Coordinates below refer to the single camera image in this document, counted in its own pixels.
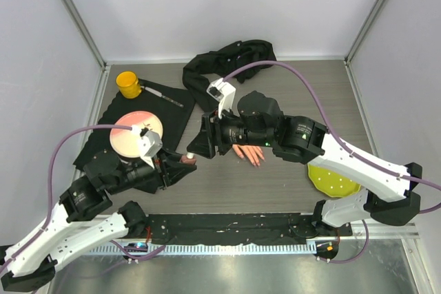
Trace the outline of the nail polish bottle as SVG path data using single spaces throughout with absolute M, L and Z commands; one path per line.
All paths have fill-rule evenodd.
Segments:
M 186 164 L 186 165 L 195 165 L 196 159 L 195 158 L 188 158 L 187 156 L 182 156 L 181 163 Z

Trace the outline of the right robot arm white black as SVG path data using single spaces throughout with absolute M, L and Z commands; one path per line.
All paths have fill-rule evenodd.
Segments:
M 392 165 L 357 149 L 344 150 L 323 124 L 305 116 L 283 114 L 278 102 L 253 91 L 242 97 L 238 112 L 231 110 L 234 91 L 211 87 L 207 93 L 218 108 L 203 114 L 197 136 L 187 146 L 189 153 L 212 159 L 225 155 L 233 145 L 271 148 L 287 162 L 314 165 L 333 171 L 363 186 L 363 191 L 337 200 L 316 203 L 311 227 L 327 235 L 337 227 L 371 218 L 390 226 L 403 226 L 420 212 L 420 196 L 406 166 Z

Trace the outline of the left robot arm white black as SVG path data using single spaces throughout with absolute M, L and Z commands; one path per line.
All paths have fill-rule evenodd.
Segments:
M 112 206 L 112 195 L 132 188 L 156 193 L 196 168 L 191 153 L 160 150 L 149 165 L 144 161 L 124 163 L 113 151 L 99 152 L 84 166 L 84 175 L 60 196 L 47 220 L 20 242 L 1 247 L 3 290 L 36 291 L 90 249 L 110 240 L 141 237 L 147 216 L 134 201 L 96 225 L 92 221 Z

